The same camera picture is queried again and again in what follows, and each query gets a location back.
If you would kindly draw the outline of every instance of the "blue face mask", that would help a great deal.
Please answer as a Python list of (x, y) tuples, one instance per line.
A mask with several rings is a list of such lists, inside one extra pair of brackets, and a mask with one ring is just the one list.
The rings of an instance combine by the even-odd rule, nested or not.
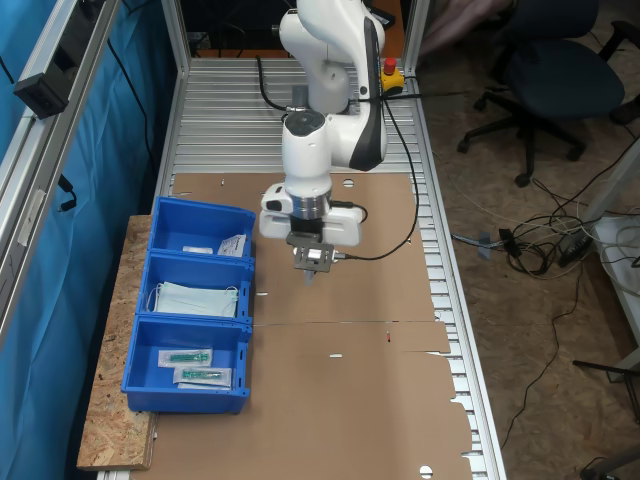
[(226, 290), (207, 290), (165, 282), (159, 284), (155, 291), (154, 312), (210, 317), (235, 317), (236, 315), (238, 289), (235, 287), (229, 287)]

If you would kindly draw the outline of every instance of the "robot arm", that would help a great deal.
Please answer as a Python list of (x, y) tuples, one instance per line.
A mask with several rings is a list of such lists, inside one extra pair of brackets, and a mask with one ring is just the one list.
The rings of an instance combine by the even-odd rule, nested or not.
[[(289, 113), (283, 125), (284, 183), (264, 195), (260, 232), (293, 245), (294, 266), (329, 271), (334, 245), (360, 243), (362, 212), (331, 206), (332, 166), (369, 171), (386, 154), (380, 82), (384, 31), (361, 0), (298, 0), (280, 26), (287, 51), (303, 66), (310, 109)], [(343, 64), (355, 66), (359, 111)]]

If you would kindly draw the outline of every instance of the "office chair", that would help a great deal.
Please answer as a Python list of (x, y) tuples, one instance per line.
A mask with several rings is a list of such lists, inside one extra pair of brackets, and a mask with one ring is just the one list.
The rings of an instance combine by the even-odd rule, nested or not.
[(473, 137), (518, 127), (518, 138), (526, 144), (526, 172), (515, 178), (520, 188), (533, 175), (536, 130), (572, 145), (567, 158), (577, 161), (586, 145), (555, 121), (607, 115), (624, 98), (622, 82), (607, 64), (615, 47), (610, 51), (607, 44), (598, 55), (565, 40), (589, 33), (597, 15), (598, 0), (518, 0), (509, 23), (497, 34), (496, 42), (505, 50), (493, 71), (518, 102), (486, 92), (474, 104), (476, 110), (490, 101), (511, 116), (467, 132), (458, 151), (467, 153)]

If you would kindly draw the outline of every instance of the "red button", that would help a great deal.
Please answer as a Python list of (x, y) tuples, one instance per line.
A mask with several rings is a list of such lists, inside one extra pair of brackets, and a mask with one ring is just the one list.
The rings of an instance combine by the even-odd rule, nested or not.
[(396, 59), (395, 58), (387, 58), (384, 61), (384, 74), (385, 75), (393, 75), (396, 71)]

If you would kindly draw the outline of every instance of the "blue bin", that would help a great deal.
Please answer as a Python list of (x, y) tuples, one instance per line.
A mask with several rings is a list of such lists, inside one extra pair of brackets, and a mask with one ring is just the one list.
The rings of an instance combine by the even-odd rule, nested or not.
[[(255, 213), (243, 208), (158, 197), (149, 237), (149, 250), (183, 253), (183, 247), (211, 248), (213, 255), (189, 252), (184, 254), (253, 263), (251, 240), (255, 221)], [(247, 236), (242, 257), (217, 255), (222, 241), (235, 235)]]
[(251, 325), (249, 295), (252, 279), (253, 265), (251, 263), (205, 259), (192, 255), (148, 252), (144, 272), (142, 273), (136, 313), (148, 313), (168, 319), (185, 316), (184, 314), (153, 312), (155, 308), (154, 289), (158, 284), (164, 282), (175, 283), (183, 287), (211, 290), (225, 290), (229, 287), (235, 287), (238, 289), (235, 317), (209, 317), (204, 315), (189, 315), (189, 317)]
[[(246, 385), (247, 349), (251, 327), (202, 322), (189, 318), (160, 320), (136, 316), (129, 355), (122, 378), (134, 411), (183, 413), (239, 413), (249, 398)], [(234, 370), (230, 390), (179, 389), (173, 368), (158, 367), (158, 351), (213, 348), (213, 367)]]

